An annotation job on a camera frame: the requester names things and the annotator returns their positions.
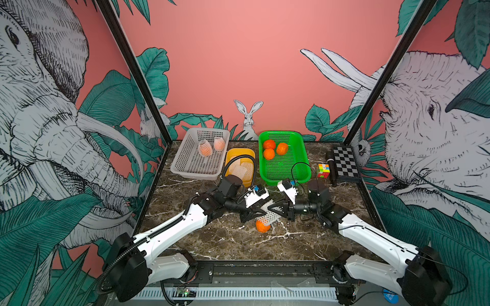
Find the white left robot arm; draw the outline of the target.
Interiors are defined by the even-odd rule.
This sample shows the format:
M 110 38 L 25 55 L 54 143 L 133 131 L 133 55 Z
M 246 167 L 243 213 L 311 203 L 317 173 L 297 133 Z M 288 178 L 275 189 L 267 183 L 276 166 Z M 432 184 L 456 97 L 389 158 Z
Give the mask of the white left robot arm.
M 188 234 L 199 230 L 227 212 L 240 215 L 241 223 L 262 217 L 269 193 L 258 195 L 253 189 L 232 198 L 219 192 L 192 197 L 184 211 L 159 226 L 133 237 L 124 233 L 116 238 L 105 260 L 103 274 L 96 281 L 96 293 L 115 293 L 120 302 L 139 294 L 148 284 L 181 279 L 195 260 L 183 252 L 163 256 L 163 252 Z

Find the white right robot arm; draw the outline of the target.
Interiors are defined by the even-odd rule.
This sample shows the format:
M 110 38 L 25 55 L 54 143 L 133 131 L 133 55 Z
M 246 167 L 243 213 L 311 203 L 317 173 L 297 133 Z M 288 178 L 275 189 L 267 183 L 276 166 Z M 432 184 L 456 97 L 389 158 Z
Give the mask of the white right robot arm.
M 269 206 L 291 221 L 312 214 L 326 229 L 357 242 L 383 261 L 345 251 L 330 266 L 330 276 L 339 284 L 367 281 L 402 296 L 410 305 L 443 305 L 452 281 L 438 252 L 398 240 L 371 226 L 353 212 L 332 202 L 329 190 L 317 181 L 308 186 L 307 201 L 297 200 L 297 188 L 286 178 L 278 182 L 285 199 Z

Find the white foam net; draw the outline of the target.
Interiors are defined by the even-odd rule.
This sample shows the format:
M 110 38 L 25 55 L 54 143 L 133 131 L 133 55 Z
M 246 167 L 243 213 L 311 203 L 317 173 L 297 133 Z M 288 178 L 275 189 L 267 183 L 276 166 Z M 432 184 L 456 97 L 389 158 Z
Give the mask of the white foam net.
M 262 221 L 265 225 L 271 225 L 278 220 L 280 220 L 281 216 L 275 212 L 271 212 L 269 210 L 269 207 L 274 204 L 274 200 L 268 201 L 266 204 L 264 204 L 261 209 L 265 212 L 265 215 L 260 216 L 256 218 L 256 221 Z
M 245 180 L 245 177 L 247 175 L 248 169 L 246 167 L 243 167 L 241 165 L 235 166 L 233 170 L 231 171 L 231 175 L 234 175 L 241 179 L 242 181 Z
M 245 173 L 243 175 L 243 180 L 244 181 L 251 181 L 252 178 L 253 178 L 253 173 L 254 173 L 254 165 L 253 165 L 253 163 L 243 162 L 243 163 L 241 163 L 241 166 L 245 170 Z

